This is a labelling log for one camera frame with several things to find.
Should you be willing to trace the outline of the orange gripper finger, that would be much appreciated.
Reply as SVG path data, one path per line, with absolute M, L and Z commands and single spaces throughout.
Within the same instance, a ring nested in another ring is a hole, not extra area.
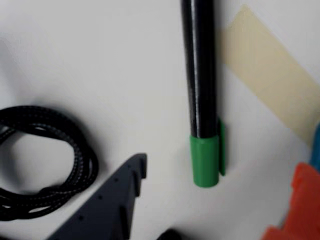
M 292 194 L 284 224 L 266 229 L 263 240 L 318 240 L 320 238 L 320 174 L 299 163 L 291 182 Z

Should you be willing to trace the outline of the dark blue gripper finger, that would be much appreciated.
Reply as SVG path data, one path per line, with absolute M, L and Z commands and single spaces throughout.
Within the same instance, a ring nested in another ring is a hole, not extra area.
M 128 240 L 135 200 L 147 176 L 147 155 L 130 157 L 50 237 L 51 240 Z

